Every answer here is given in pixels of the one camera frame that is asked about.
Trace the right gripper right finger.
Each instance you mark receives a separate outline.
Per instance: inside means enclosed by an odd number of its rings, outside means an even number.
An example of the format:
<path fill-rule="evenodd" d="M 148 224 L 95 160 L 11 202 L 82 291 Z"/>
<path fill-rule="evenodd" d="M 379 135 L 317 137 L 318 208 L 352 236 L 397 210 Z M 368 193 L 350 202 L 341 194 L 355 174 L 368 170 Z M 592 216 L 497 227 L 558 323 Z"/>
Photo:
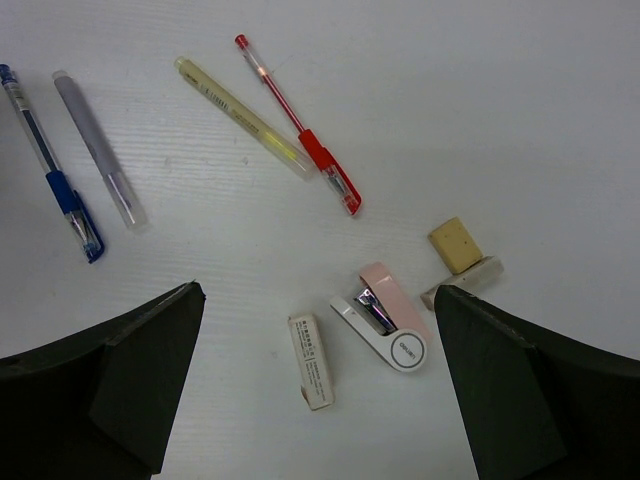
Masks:
<path fill-rule="evenodd" d="M 479 478 L 638 478 L 638 361 L 454 286 L 435 315 Z"/>

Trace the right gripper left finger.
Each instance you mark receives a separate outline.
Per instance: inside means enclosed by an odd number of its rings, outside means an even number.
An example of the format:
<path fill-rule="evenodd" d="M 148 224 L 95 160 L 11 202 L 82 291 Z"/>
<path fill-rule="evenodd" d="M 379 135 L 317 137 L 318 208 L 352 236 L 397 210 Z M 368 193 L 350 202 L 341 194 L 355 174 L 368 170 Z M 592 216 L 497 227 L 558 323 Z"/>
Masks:
<path fill-rule="evenodd" d="M 204 313 L 192 281 L 1 361 L 4 479 L 161 472 Z"/>

